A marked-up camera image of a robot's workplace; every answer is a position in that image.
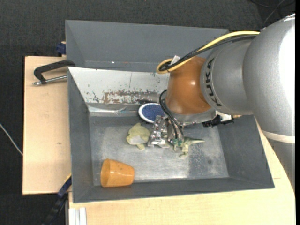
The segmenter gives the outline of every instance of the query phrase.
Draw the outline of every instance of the light green plush toy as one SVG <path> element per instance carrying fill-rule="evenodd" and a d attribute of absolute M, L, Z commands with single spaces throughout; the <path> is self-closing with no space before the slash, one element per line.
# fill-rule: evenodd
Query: light green plush toy
<path fill-rule="evenodd" d="M 150 131 L 138 122 L 130 128 L 126 140 L 130 145 L 136 145 L 140 150 L 144 150 L 144 143 L 148 141 L 149 136 Z"/>

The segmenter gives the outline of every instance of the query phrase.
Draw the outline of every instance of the wooden table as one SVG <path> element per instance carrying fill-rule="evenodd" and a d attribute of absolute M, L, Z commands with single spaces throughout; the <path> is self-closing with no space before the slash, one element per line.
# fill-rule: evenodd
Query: wooden table
<path fill-rule="evenodd" d="M 35 68 L 63 59 L 25 58 L 23 195 L 57 193 L 71 172 L 67 81 L 32 85 L 37 81 Z M 65 73 L 66 69 L 55 70 L 45 77 Z M 273 189 L 90 203 L 72 203 L 70 192 L 68 205 L 86 207 L 88 225 L 295 224 L 293 189 L 269 142 L 261 136 Z"/>

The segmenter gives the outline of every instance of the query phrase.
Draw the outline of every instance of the wooden board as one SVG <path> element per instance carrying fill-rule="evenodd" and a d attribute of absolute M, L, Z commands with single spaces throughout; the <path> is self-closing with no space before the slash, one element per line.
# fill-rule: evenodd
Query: wooden board
<path fill-rule="evenodd" d="M 57 193 L 71 173 L 67 80 L 34 86 L 35 68 L 62 57 L 25 58 L 23 194 Z M 45 78 L 66 74 L 66 68 Z"/>

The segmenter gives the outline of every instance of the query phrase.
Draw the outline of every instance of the white wire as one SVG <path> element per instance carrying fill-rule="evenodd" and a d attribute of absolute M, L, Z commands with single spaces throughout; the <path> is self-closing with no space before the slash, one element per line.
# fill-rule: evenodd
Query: white wire
<path fill-rule="evenodd" d="M 9 135 L 9 133 L 7 132 L 7 130 L 2 126 L 2 124 L 0 123 L 0 127 L 3 129 L 3 131 L 6 133 L 6 135 L 9 137 L 10 141 L 13 143 L 13 145 L 15 146 L 15 148 L 18 150 L 18 152 L 23 156 L 22 151 L 19 149 L 19 147 L 17 146 L 17 144 L 14 142 L 14 140 L 11 138 L 11 136 Z"/>

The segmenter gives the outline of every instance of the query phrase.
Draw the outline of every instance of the black cable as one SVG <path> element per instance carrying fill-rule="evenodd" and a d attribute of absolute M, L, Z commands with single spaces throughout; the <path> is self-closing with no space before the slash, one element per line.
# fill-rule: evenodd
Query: black cable
<path fill-rule="evenodd" d="M 264 8 L 276 8 L 276 9 L 278 9 L 278 8 L 285 8 L 285 7 L 289 6 L 289 5 L 292 5 L 295 2 L 295 1 L 293 1 L 291 3 L 288 3 L 288 4 L 284 5 L 284 6 L 278 7 L 278 5 L 277 6 L 265 5 L 265 4 L 257 2 L 256 0 L 248 0 L 248 1 L 250 1 L 250 2 L 252 2 L 254 4 L 256 4 L 256 5 L 259 5 L 261 7 L 264 7 Z"/>
<path fill-rule="evenodd" d="M 284 3 L 286 0 L 282 0 L 280 3 L 278 3 L 277 7 L 274 8 L 274 10 L 270 13 L 270 15 L 266 18 L 266 20 L 264 20 L 263 22 L 263 28 L 266 26 L 267 21 L 271 18 L 271 16 L 275 13 L 275 11 L 278 9 L 278 7 L 280 6 L 280 4 Z"/>
<path fill-rule="evenodd" d="M 178 129 L 179 129 L 181 135 L 184 136 L 183 130 L 182 130 L 182 128 L 180 127 L 179 123 L 178 123 L 177 120 L 171 115 L 170 110 L 167 108 L 167 106 L 166 106 L 166 104 L 165 104 L 165 99 L 162 99 L 162 96 L 163 96 L 163 94 L 164 94 L 166 91 L 167 91 L 167 90 L 164 90 L 164 91 L 160 94 L 160 96 L 159 96 L 159 103 L 160 103 L 160 106 L 161 106 L 161 108 L 163 109 L 163 111 L 164 111 L 164 112 L 168 115 L 168 117 L 169 117 L 169 120 L 170 120 L 170 122 L 171 122 L 171 124 L 172 124 L 172 127 L 173 127 L 173 129 L 174 129 L 174 132 L 175 132 L 175 138 L 178 137 L 178 133 L 177 133 L 176 126 L 178 127 Z"/>
<path fill-rule="evenodd" d="M 163 109 L 163 111 L 165 112 L 165 114 L 167 114 L 167 115 L 169 116 L 169 112 L 165 109 L 165 105 L 163 104 L 162 99 L 161 99 L 162 95 L 163 95 L 165 92 L 167 92 L 167 89 L 164 90 L 164 91 L 160 94 L 160 96 L 159 96 L 159 104 L 160 104 L 161 108 Z M 176 129 L 175 125 L 174 125 L 174 122 L 171 120 L 171 118 L 170 118 L 169 120 L 170 120 L 171 125 L 172 125 L 172 127 L 173 127 L 173 129 L 174 129 L 174 132 L 175 132 L 175 138 L 177 139 L 177 129 Z"/>
<path fill-rule="evenodd" d="M 201 47 L 199 47 L 199 48 L 197 48 L 197 49 L 191 51 L 190 53 L 186 54 L 185 56 L 183 56 L 182 58 L 180 58 L 177 62 L 173 63 L 172 65 L 170 65 L 171 62 L 165 63 L 164 65 L 162 65 L 162 66 L 159 68 L 159 70 L 160 70 L 160 71 L 166 71 L 166 70 L 169 70 L 169 69 L 171 69 L 171 68 L 173 68 L 174 66 L 176 66 L 176 65 L 178 65 L 178 64 L 180 64 L 180 63 L 182 63 L 182 62 L 184 62 L 185 60 L 187 60 L 187 59 L 189 59 L 189 58 L 192 58 L 192 57 L 194 57 L 194 56 L 196 56 L 196 55 L 199 55 L 199 54 L 201 54 L 201 53 L 203 53 L 203 52 L 208 51 L 209 49 L 215 48 L 215 47 L 220 46 L 220 45 L 223 45 L 223 44 L 225 44 L 225 43 L 229 43 L 229 42 L 237 42 L 237 41 L 240 41 L 240 40 L 249 39 L 249 38 L 255 38 L 255 37 L 256 37 L 256 35 L 246 35 L 246 36 L 242 36 L 242 37 L 231 37 L 231 38 L 228 38 L 228 39 L 226 39 L 226 40 L 224 40 L 224 41 L 221 41 L 221 42 L 219 42 L 219 43 L 217 43 L 217 44 L 215 44 L 215 45 L 213 45 L 213 46 L 210 46 L 210 47 L 205 48 L 205 49 L 203 49 L 203 50 L 201 50 L 201 51 L 198 51 L 198 50 L 200 50 L 202 47 L 206 46 L 206 45 L 203 45 L 203 46 L 201 46 Z"/>
<path fill-rule="evenodd" d="M 165 99 L 163 99 L 162 101 L 163 101 L 163 104 L 164 104 L 164 106 L 165 106 L 165 109 L 166 109 L 166 110 L 168 111 L 168 113 L 169 113 L 168 116 L 169 116 L 169 117 L 173 120 L 173 122 L 177 125 L 177 127 L 178 127 L 178 129 L 179 129 L 181 135 L 184 136 L 184 135 L 183 135 L 183 130 L 182 130 L 181 126 L 179 125 L 179 123 L 177 122 L 177 120 L 172 116 L 170 110 L 169 110 L 168 107 L 166 106 L 166 104 L 165 104 Z"/>

